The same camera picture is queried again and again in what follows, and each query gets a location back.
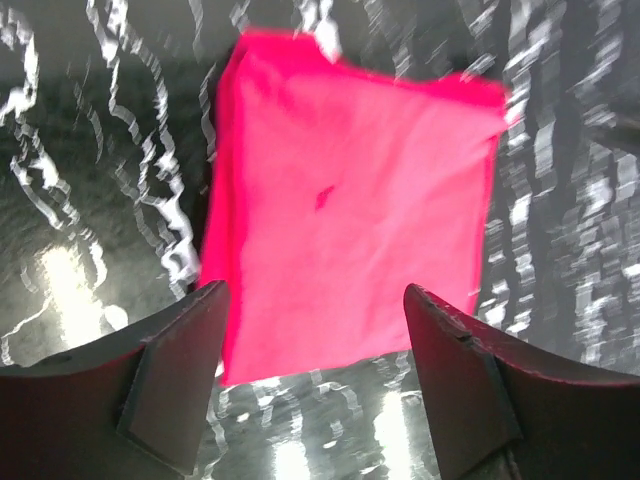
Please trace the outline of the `pink t shirt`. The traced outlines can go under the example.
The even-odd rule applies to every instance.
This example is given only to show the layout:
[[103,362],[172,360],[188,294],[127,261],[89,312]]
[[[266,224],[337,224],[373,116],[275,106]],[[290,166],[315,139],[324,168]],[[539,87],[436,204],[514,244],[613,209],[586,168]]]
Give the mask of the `pink t shirt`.
[[231,291],[223,385],[408,349],[412,283],[473,312],[502,83],[396,79],[251,30],[215,99],[200,280]]

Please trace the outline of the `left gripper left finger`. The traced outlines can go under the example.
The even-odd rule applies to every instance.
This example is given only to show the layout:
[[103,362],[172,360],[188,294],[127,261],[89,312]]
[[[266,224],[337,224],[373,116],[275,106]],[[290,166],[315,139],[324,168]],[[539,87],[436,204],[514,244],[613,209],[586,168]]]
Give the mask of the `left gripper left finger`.
[[183,479],[196,465],[230,305],[214,281],[143,320],[1,370],[5,479]]

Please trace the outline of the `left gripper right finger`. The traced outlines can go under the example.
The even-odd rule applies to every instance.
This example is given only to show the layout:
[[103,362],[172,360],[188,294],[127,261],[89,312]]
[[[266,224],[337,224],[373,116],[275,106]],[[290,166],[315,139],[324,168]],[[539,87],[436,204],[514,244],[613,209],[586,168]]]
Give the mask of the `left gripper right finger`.
[[404,310],[441,478],[638,478],[637,376],[544,351],[416,284]]

